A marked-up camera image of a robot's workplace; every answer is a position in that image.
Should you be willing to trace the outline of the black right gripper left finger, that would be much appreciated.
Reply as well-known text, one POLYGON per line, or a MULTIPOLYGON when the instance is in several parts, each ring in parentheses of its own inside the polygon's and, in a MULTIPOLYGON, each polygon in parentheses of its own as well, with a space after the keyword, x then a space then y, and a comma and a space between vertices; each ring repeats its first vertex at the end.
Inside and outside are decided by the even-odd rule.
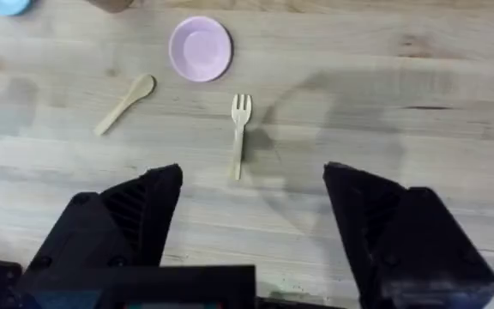
POLYGON ((74 195, 27 270, 158 266, 182 184, 172 164, 74 195))

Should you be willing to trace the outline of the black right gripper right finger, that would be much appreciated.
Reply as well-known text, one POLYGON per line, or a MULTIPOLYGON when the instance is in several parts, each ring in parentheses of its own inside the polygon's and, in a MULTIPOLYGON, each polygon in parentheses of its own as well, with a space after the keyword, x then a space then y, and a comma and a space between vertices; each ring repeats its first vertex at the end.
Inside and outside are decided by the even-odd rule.
POLYGON ((494 270, 442 199, 338 162, 324 167, 363 308, 484 308, 494 270))

